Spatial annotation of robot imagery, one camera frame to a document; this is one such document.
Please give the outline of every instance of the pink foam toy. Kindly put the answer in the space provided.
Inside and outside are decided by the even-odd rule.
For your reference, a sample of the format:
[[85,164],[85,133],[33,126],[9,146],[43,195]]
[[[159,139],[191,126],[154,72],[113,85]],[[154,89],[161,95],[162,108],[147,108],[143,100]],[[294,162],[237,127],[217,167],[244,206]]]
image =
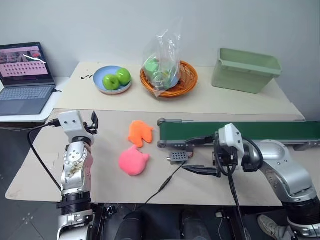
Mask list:
[[142,153],[136,145],[123,151],[119,157],[119,167],[128,175],[141,174],[147,165],[149,154]]

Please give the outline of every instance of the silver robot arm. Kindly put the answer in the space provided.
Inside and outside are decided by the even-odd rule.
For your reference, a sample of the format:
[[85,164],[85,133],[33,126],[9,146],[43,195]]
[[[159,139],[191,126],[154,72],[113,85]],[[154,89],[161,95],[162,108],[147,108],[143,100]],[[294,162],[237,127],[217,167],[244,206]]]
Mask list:
[[93,164],[91,145],[98,128],[98,118],[94,115],[94,123],[91,125],[83,122],[78,111],[63,112],[58,116],[70,145],[63,157],[62,200],[57,206],[61,209],[57,240],[87,240],[97,237],[90,197]]
[[274,140],[252,142],[233,124],[219,129],[216,139],[216,159],[222,158],[224,167],[238,163],[245,172],[260,170],[286,209],[292,230],[301,237],[320,237],[317,191],[308,171],[292,159],[285,145]]
[[[287,210],[292,230],[305,238],[320,237],[320,202],[308,171],[291,158],[282,143],[264,140],[257,145],[264,160],[260,171]],[[258,161],[257,150],[246,146],[253,162]]]

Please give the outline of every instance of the screen display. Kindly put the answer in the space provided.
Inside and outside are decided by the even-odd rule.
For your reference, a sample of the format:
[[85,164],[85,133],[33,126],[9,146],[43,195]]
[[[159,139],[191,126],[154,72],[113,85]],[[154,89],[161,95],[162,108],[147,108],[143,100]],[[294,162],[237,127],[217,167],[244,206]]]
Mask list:
[[0,49],[2,77],[47,75],[46,62],[38,46]]

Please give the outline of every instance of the cable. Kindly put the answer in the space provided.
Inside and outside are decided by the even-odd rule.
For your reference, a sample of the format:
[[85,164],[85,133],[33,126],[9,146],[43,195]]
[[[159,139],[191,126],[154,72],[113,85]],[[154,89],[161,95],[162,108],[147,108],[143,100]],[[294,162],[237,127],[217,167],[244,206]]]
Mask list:
[[151,199],[153,199],[153,198],[154,198],[155,196],[157,196],[163,189],[165,189],[165,187],[166,187],[166,186],[168,185],[168,183],[171,181],[172,177],[176,174],[176,172],[179,171],[179,169],[182,168],[182,166],[183,166],[185,163],[186,163],[186,162],[184,161],[184,162],[164,181],[164,183],[161,185],[161,187],[159,188],[159,190],[158,190],[155,194],[153,194],[151,197],[149,197],[149,199],[148,199],[145,203],[143,203],[141,206],[137,207],[134,211],[130,212],[129,214],[134,213],[135,211],[143,208],[145,205],[148,204],[148,202],[149,202]]
[[220,224],[219,224],[219,227],[218,227],[218,234],[219,234],[220,240],[222,240],[222,237],[221,237],[221,234],[220,234],[220,228],[221,228],[223,220],[224,220],[224,218],[221,218],[221,221],[220,221]]
[[232,174],[234,174],[235,170],[236,170],[236,164],[232,165],[231,171],[230,172],[226,172],[224,167],[221,164],[220,158],[218,156],[218,142],[219,142],[219,137],[216,136],[215,140],[214,140],[214,158],[215,158],[215,162],[217,163],[218,169],[221,171],[221,173],[225,176],[231,176]]
[[52,89],[52,92],[53,92],[53,93],[57,93],[57,92],[62,93],[62,91],[61,91],[61,90],[58,90],[58,89]]
[[240,223],[241,223],[241,226],[242,226],[242,229],[243,229],[243,233],[244,233],[245,239],[246,240],[251,239],[250,234],[249,234],[247,228],[245,227],[244,219],[242,217],[240,204],[239,204],[239,199],[238,199],[237,192],[236,192],[235,182],[234,182],[234,178],[232,177],[232,175],[228,176],[228,180],[229,180],[230,190],[231,190],[233,199],[235,201],[236,209],[237,209],[237,212],[238,212],[238,215],[239,215],[239,218],[240,218]]
[[254,148],[255,150],[258,152],[259,155],[259,165],[258,165],[258,169],[260,169],[262,167],[262,165],[264,164],[264,156],[260,150],[260,148],[258,147],[258,145],[252,141],[250,138],[246,138],[244,136],[242,136],[242,139],[246,140],[247,142],[249,142]]
[[34,153],[34,155],[36,156],[36,158],[39,160],[39,162],[41,163],[42,167],[44,168],[44,170],[46,171],[46,173],[50,176],[50,178],[52,179],[52,181],[54,182],[54,184],[57,186],[57,188],[59,189],[59,191],[61,191],[61,187],[59,185],[59,183],[56,181],[56,179],[54,178],[54,176],[51,174],[51,172],[49,171],[49,169],[46,167],[46,165],[44,164],[44,162],[42,161],[42,159],[40,158],[39,154],[37,153],[32,141],[31,141],[31,133],[34,132],[35,130],[38,130],[38,129],[42,129],[42,128],[45,128],[47,126],[52,126],[51,122],[50,123],[47,123],[47,124],[44,124],[44,125],[41,125],[41,126],[37,126],[35,128],[32,128],[29,132],[28,132],[28,143]]

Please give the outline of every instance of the plastic bag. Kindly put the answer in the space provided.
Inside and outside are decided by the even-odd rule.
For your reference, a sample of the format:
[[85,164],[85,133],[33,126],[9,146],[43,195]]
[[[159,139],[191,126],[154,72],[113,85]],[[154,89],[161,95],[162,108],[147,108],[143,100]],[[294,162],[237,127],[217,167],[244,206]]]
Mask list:
[[182,19],[175,19],[144,50],[142,69],[156,97],[179,82],[181,25]]

